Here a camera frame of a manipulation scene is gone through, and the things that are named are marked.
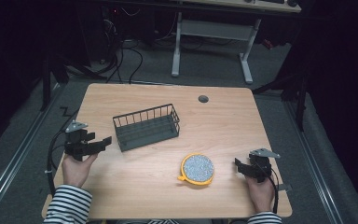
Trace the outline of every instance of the metal rail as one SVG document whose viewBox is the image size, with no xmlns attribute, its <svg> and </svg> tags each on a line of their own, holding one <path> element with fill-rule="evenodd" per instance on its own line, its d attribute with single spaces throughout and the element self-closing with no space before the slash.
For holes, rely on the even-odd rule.
<svg viewBox="0 0 358 224">
<path fill-rule="evenodd" d="M 34 141 L 34 137 L 39 131 L 41 125 L 43 124 L 49 110 L 54 105 L 54 102 L 61 95 L 64 86 L 56 85 L 53 90 L 53 98 L 49 106 L 43 112 L 39 112 L 34 123 L 31 125 L 31 128 L 28 130 L 25 137 L 22 139 L 19 147 L 16 150 L 13 158 L 8 164 L 5 171 L 0 177 L 0 202 L 5 196 L 7 189 L 9 188 L 14 177 L 16 177 L 17 172 L 20 170 L 22 163 L 24 162 L 26 156 L 31 150 L 31 143 Z"/>
<path fill-rule="evenodd" d="M 296 110 L 290 102 L 283 102 L 283 106 L 286 110 L 286 113 L 290 117 L 290 121 L 293 124 L 293 127 L 296 129 L 298 139 L 302 145 L 302 151 L 305 157 L 305 161 L 310 169 L 310 175 L 313 179 L 316 189 L 318 190 L 319 196 L 324 205 L 324 209 L 330 219 L 331 223 L 344 223 L 342 221 L 341 215 L 336 207 L 333 196 L 331 194 L 330 188 L 327 186 L 324 181 L 324 177 L 319 169 L 319 166 L 313 157 L 312 150 L 310 149 L 310 144 L 308 143 L 306 135 L 298 129 L 296 124 Z"/>
</svg>

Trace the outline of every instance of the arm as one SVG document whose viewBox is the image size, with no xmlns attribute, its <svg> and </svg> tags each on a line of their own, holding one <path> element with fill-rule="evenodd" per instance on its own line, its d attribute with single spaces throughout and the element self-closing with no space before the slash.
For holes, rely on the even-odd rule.
<svg viewBox="0 0 358 224">
<path fill-rule="evenodd" d="M 256 179 L 246 176 L 246 183 L 256 211 L 256 214 L 249 218 L 248 224 L 282 223 L 282 219 L 271 212 L 271 203 L 274 198 L 274 188 L 271 182 L 266 179 L 262 183 L 257 183 Z"/>
<path fill-rule="evenodd" d="M 81 187 L 89 176 L 90 167 L 98 155 L 77 161 L 65 155 L 62 161 L 63 185 L 56 190 L 48 206 L 44 223 L 86 223 L 92 196 Z"/>
</svg>

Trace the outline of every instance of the striped sleeve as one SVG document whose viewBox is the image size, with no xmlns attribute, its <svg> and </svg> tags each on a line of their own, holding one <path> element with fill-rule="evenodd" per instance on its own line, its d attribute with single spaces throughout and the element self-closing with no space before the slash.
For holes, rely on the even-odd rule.
<svg viewBox="0 0 358 224">
<path fill-rule="evenodd" d="M 276 224 L 282 223 L 282 219 L 271 212 L 262 212 L 251 216 L 248 220 L 248 224 Z"/>
<path fill-rule="evenodd" d="M 70 185 L 57 188 L 43 223 L 86 223 L 92 196 Z"/>
</svg>

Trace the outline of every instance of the white metal desk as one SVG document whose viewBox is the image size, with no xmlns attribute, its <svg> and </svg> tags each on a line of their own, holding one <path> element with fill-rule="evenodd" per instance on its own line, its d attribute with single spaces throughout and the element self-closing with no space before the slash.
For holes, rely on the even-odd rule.
<svg viewBox="0 0 358 224">
<path fill-rule="evenodd" d="M 243 0 L 183 0 L 180 2 L 180 4 L 183 4 L 184 2 L 198 4 L 214 4 L 225 7 L 247 7 L 256 10 L 273 10 L 281 12 L 298 13 L 301 11 L 301 8 L 299 6 L 289 7 L 286 2 L 284 4 L 276 4 L 258 0 L 251 3 L 246 3 Z M 255 20 L 255 24 L 253 26 L 244 26 L 209 21 L 183 20 L 182 13 L 179 12 L 176 28 L 176 45 L 172 62 L 172 76 L 179 76 L 181 35 L 197 35 L 247 41 L 246 48 L 244 49 L 243 53 L 240 54 L 240 62 L 246 83 L 252 84 L 253 79 L 249 69 L 248 57 L 251 52 L 252 45 L 255 42 L 255 36 L 257 35 L 260 22 L 261 19 L 257 19 Z"/>
</svg>

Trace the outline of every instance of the gray carpet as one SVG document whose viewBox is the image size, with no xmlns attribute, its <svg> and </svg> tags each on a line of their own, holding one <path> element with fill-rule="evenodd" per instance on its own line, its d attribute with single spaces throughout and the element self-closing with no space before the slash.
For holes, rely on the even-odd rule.
<svg viewBox="0 0 358 224">
<path fill-rule="evenodd" d="M 126 43 L 127 47 L 135 45 L 135 42 Z M 197 46 L 196 43 L 187 44 L 184 47 L 195 48 Z M 241 65 L 236 54 L 240 48 L 240 42 L 233 42 L 225 46 L 203 44 L 197 50 L 183 50 L 181 74 L 173 78 L 170 75 L 172 46 L 149 47 L 139 44 L 135 49 L 142 53 L 143 63 L 133 76 L 133 83 L 143 81 L 255 89 L 275 78 L 290 46 L 281 46 L 272 50 L 260 45 L 253 47 L 249 64 L 255 82 L 251 86 L 244 83 Z M 135 52 L 124 50 L 124 60 L 120 68 L 122 80 L 129 79 L 140 59 Z M 99 69 L 99 67 L 101 65 L 94 65 L 93 69 Z M 96 81 L 87 77 L 71 76 L 66 86 L 58 88 L 62 90 L 61 94 L 58 94 L 56 102 L 51 106 L 39 131 L 35 133 L 25 160 L 0 201 L 0 223 L 40 223 L 42 221 L 40 214 L 49 193 L 48 181 L 44 173 L 48 146 L 53 135 L 67 120 L 67 117 L 62 115 L 61 107 L 68 107 L 68 113 L 77 110 L 88 85 L 93 82 Z M 117 75 L 111 82 L 118 82 Z M 293 125 L 292 118 L 287 113 L 288 104 L 283 103 L 277 93 L 279 92 L 268 91 L 257 95 L 255 99 L 270 144 L 274 151 L 282 155 L 282 158 L 277 161 L 282 178 L 293 188 L 288 191 L 293 214 L 283 221 L 284 223 L 331 223 L 310 174 L 310 168 L 307 166 L 296 126 Z M 21 141 L 34 120 L 40 116 L 38 110 L 41 105 L 41 85 L 39 84 L 28 101 L 13 116 L 9 127 L 0 138 L 0 176 L 21 145 Z M 358 196 L 325 135 L 309 97 L 304 125 L 304 134 L 326 184 L 332 192 L 342 222 L 358 223 Z M 63 143 L 63 139 L 59 139 L 57 145 L 60 143 Z M 54 152 L 56 162 L 59 161 L 61 155 L 61 148 Z"/>
</svg>

